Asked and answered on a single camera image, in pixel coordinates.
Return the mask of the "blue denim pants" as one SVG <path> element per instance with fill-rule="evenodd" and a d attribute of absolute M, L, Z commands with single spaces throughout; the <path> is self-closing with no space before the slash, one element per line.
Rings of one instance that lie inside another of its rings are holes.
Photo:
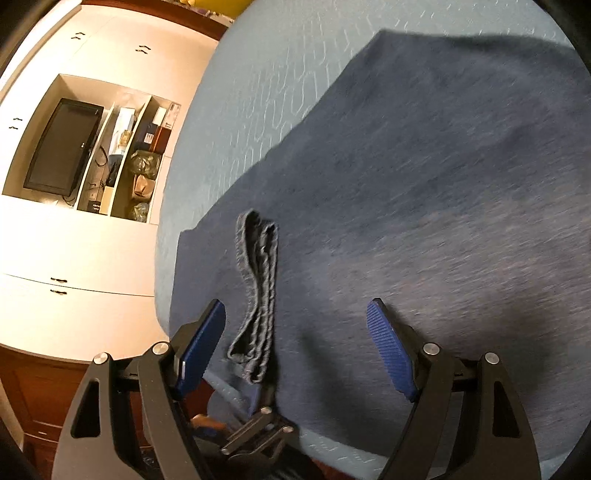
<path fill-rule="evenodd" d="M 377 33 L 308 116 L 177 247 L 169 326 L 212 299 L 229 347 L 247 294 L 240 214 L 276 225 L 276 398 L 325 438 L 389 455 L 410 405 L 366 321 L 381 298 L 466 358 L 497 353 L 542 459 L 590 419 L 590 76 L 514 36 Z"/>

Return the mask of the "tan handbag on shelf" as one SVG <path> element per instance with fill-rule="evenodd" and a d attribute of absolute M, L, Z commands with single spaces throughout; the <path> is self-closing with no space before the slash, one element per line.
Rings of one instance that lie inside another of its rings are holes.
<path fill-rule="evenodd" d="M 155 181 L 145 175 L 135 175 L 131 198 L 136 201 L 149 201 L 155 188 Z"/>

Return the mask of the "green plastic bag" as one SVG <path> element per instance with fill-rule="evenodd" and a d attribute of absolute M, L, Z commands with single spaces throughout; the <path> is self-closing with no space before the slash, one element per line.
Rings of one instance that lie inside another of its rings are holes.
<path fill-rule="evenodd" d="M 154 152 L 136 150 L 129 159 L 129 171 L 154 180 L 157 177 L 161 155 Z"/>

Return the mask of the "blue quilted bedspread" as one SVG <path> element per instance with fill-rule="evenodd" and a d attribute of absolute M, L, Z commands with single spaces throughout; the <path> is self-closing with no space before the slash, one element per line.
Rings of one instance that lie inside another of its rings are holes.
<path fill-rule="evenodd" d="M 314 109 L 349 62 L 383 31 L 435 37 L 514 36 L 573 49 L 532 1 L 256 1 L 224 34 L 209 61 L 176 142 L 161 207 L 156 305 L 169 333 L 181 233 L 197 227 L 245 172 Z M 254 386 L 211 373 L 211 415 L 245 422 Z M 366 452 L 301 427 L 301 447 L 355 477 L 374 479 L 389 455 Z"/>

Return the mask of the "cream wall cabinet unit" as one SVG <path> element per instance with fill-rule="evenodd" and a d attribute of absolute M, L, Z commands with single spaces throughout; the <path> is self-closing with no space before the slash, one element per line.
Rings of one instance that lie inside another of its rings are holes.
<path fill-rule="evenodd" d="M 223 29 L 157 1 L 60 1 L 1 78 L 1 342 L 39 355 L 134 356 L 166 339 L 154 264 L 163 190 L 188 108 Z M 23 183 L 62 98 L 104 108 L 69 197 Z M 131 198 L 136 150 L 161 155 Z"/>

